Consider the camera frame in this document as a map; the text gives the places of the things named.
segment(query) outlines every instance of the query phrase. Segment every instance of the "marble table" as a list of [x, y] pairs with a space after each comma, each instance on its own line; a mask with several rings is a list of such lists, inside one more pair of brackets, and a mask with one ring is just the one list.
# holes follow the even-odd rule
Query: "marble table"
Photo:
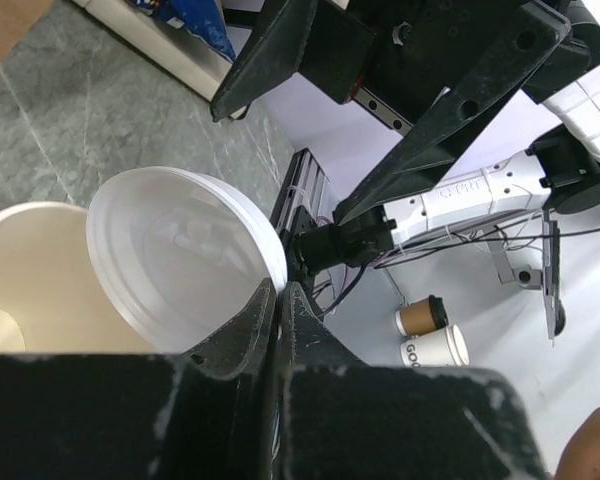
[[223, 179], [268, 215], [292, 152], [260, 103], [212, 123], [205, 101], [67, 0], [0, 64], [0, 210], [87, 206], [113, 175], [168, 165]]

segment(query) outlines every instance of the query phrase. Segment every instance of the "paper cup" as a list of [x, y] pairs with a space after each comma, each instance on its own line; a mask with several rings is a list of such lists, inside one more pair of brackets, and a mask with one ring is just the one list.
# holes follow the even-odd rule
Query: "paper cup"
[[456, 325], [411, 338], [402, 344], [400, 353], [407, 367], [469, 365], [469, 351]]
[[396, 312], [395, 321], [405, 337], [426, 335], [449, 325], [442, 299], [434, 295], [401, 308]]

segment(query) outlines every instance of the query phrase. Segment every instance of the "white plastic lid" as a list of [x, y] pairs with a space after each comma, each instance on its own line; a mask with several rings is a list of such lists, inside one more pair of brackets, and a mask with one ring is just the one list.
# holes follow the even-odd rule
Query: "white plastic lid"
[[162, 352], [183, 352], [244, 308], [264, 278], [287, 282], [282, 244], [230, 185], [168, 167], [124, 172], [96, 193], [89, 256], [123, 318]]

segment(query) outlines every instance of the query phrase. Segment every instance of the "cardboard box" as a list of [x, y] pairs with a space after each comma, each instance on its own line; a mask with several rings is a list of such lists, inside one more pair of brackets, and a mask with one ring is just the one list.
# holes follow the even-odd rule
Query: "cardboard box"
[[0, 0], [0, 61], [53, 0]]

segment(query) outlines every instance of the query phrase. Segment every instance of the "skin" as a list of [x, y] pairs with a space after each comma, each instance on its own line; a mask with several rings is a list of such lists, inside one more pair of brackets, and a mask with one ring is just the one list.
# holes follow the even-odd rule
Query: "skin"
[[600, 408], [571, 437], [554, 480], [600, 480]]

